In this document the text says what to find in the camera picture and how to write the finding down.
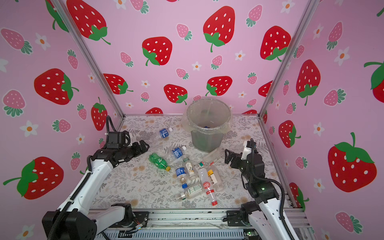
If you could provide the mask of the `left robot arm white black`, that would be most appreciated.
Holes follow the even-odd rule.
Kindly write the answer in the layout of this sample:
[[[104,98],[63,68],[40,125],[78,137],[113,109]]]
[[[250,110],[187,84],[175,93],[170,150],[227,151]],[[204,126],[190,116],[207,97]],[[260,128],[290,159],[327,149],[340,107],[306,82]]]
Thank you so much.
[[[94,217],[89,217],[92,202],[102,183],[121,163],[146,153],[145,141],[131,143],[129,132],[110,132],[103,148],[88,156],[88,170],[69,197],[56,211],[47,212],[42,224],[49,240],[93,240],[110,226],[132,222],[129,204],[114,204]]]

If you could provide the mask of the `green soda bottle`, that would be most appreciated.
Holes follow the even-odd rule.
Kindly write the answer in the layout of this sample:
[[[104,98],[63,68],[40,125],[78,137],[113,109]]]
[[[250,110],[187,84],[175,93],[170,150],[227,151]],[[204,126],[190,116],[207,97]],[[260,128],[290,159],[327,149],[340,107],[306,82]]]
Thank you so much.
[[[165,170],[169,172],[171,170],[171,167],[167,164],[166,160],[160,157],[156,153],[152,153],[149,156],[149,161],[154,164],[158,169]]]

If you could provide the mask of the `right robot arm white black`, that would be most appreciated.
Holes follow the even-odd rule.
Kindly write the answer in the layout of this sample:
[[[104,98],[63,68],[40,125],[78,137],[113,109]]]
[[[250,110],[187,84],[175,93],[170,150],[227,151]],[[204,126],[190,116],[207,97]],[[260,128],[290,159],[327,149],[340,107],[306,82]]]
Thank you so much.
[[[256,230],[262,240],[298,240],[284,212],[285,190],[276,180],[266,178],[263,157],[254,148],[240,154],[225,150],[225,163],[241,172],[243,187],[254,199],[242,204],[238,212],[228,211],[223,222],[242,222]]]

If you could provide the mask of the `clear bottle yellow cap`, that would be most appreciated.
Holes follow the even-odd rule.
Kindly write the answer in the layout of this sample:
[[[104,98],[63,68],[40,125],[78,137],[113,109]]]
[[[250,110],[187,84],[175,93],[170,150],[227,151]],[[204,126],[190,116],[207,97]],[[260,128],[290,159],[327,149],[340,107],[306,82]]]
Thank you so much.
[[[224,190],[223,181],[218,173],[218,171],[209,170],[208,176],[213,184],[213,187],[218,191],[222,192]]]

